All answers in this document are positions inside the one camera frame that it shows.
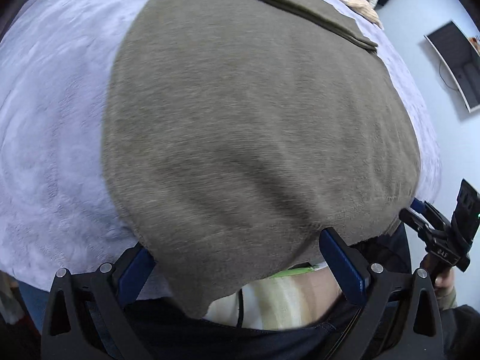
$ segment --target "person's hand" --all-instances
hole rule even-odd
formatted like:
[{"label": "person's hand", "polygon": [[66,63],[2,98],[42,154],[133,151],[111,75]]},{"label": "person's hand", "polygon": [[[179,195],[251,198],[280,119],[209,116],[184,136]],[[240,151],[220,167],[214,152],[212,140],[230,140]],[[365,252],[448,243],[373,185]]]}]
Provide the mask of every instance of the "person's hand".
[{"label": "person's hand", "polygon": [[[431,254],[427,254],[423,257],[422,262],[420,263],[420,268],[426,269],[429,268],[435,263],[435,257]],[[447,296],[453,291],[455,285],[455,271],[452,268],[447,269],[440,273],[435,279],[435,285],[433,286],[435,290],[435,295],[437,298],[442,298]]]}]

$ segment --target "olive green fabric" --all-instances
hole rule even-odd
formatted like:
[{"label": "olive green fabric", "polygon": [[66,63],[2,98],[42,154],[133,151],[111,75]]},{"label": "olive green fabric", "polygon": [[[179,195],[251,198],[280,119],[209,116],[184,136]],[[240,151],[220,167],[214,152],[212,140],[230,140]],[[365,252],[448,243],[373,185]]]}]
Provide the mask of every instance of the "olive green fabric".
[{"label": "olive green fabric", "polygon": [[374,43],[321,0],[150,0],[104,115],[118,212],[182,309],[398,225],[419,150]]}]

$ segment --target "black cable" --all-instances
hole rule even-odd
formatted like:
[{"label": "black cable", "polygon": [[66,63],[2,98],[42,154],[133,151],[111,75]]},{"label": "black cable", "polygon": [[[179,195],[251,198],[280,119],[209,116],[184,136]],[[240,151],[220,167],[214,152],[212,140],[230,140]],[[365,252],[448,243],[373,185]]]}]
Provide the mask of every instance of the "black cable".
[{"label": "black cable", "polygon": [[457,91],[458,92],[458,88],[452,88],[450,85],[448,85],[445,80],[443,79],[442,77],[442,74],[440,72],[440,66],[442,66],[442,62],[440,61],[440,63],[438,64],[438,74],[440,74],[440,78],[442,79],[443,83],[448,87],[450,88],[452,91]]},{"label": "black cable", "polygon": [[243,291],[240,288],[238,292],[238,320],[237,327],[242,327],[243,325]]}]

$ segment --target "metal screw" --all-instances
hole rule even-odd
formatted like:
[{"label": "metal screw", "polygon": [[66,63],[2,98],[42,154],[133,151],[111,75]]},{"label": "metal screw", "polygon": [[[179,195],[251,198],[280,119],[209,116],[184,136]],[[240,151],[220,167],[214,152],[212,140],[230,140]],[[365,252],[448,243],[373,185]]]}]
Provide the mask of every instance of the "metal screw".
[{"label": "metal screw", "polygon": [[428,273],[423,268],[420,268],[417,270],[417,275],[420,276],[422,279],[424,279],[428,276]]},{"label": "metal screw", "polygon": [[372,264],[371,270],[374,271],[376,274],[381,274],[383,272],[383,267],[380,264]]},{"label": "metal screw", "polygon": [[67,270],[65,268],[60,268],[57,273],[55,274],[57,278],[63,278],[67,274]]},{"label": "metal screw", "polygon": [[100,265],[100,272],[103,274],[106,274],[107,272],[110,272],[112,270],[112,264],[109,262],[105,262],[102,265]]}]

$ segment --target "television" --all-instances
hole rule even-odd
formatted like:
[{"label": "television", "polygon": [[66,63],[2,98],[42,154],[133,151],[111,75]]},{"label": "television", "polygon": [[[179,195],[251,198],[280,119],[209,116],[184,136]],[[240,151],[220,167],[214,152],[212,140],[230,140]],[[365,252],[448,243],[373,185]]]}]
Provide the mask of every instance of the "television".
[{"label": "television", "polygon": [[426,36],[452,75],[469,112],[480,109],[480,55],[450,21]]}]

